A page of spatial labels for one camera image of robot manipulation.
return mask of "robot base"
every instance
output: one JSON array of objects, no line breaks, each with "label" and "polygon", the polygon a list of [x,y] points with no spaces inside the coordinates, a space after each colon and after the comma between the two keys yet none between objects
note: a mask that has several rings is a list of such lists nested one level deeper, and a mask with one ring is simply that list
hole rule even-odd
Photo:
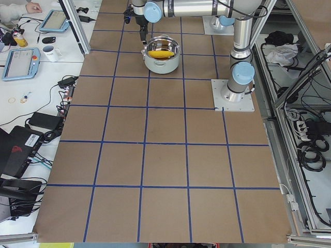
[{"label": "robot base", "polygon": [[234,34],[234,27],[233,25],[224,27],[220,30],[213,29],[210,26],[210,22],[213,17],[202,17],[203,20],[203,27],[205,29],[205,35],[232,35]]},{"label": "robot base", "polygon": [[230,102],[226,101],[221,96],[221,89],[224,85],[228,83],[225,79],[212,79],[213,97],[214,97],[214,107],[215,111],[231,111],[231,112],[254,112],[254,105],[252,96],[244,95],[240,102]]}]

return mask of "person's hand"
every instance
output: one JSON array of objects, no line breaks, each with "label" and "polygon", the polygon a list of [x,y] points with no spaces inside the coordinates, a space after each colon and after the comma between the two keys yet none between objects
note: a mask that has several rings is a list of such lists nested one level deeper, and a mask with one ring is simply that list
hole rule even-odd
[{"label": "person's hand", "polygon": [[40,7],[40,5],[38,3],[30,2],[27,5],[25,5],[25,7],[26,7],[26,11],[29,14],[32,14],[32,13],[42,13],[42,9],[41,9],[41,7]]}]

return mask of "white mug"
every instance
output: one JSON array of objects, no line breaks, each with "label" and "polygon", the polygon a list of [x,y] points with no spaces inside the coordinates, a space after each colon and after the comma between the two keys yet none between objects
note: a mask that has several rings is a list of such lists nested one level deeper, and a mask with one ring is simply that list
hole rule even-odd
[{"label": "white mug", "polygon": [[52,45],[45,46],[42,51],[45,53],[46,57],[50,62],[56,62],[62,57],[62,53],[59,48],[55,48]]}]

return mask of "white label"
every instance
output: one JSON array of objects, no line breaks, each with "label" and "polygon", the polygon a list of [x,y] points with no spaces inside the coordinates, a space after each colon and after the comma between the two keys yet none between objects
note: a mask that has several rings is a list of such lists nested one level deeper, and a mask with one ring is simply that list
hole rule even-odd
[{"label": "white label", "polygon": [[36,134],[31,134],[30,138],[27,139],[27,141],[25,142],[26,146],[30,146],[33,147],[35,145],[35,143],[37,142],[37,140],[39,139],[39,136]]}]

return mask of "black bag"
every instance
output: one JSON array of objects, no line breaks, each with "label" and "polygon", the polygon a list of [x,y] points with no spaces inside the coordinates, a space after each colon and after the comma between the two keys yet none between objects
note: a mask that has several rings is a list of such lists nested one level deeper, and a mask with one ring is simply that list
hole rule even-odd
[{"label": "black bag", "polygon": [[265,42],[267,44],[273,44],[275,46],[293,44],[294,37],[292,34],[286,34],[282,31],[275,31],[270,33]]},{"label": "black bag", "polygon": [[16,41],[14,40],[14,38],[12,37],[10,32],[5,33],[5,35],[2,36],[2,42],[5,45],[17,45]]}]

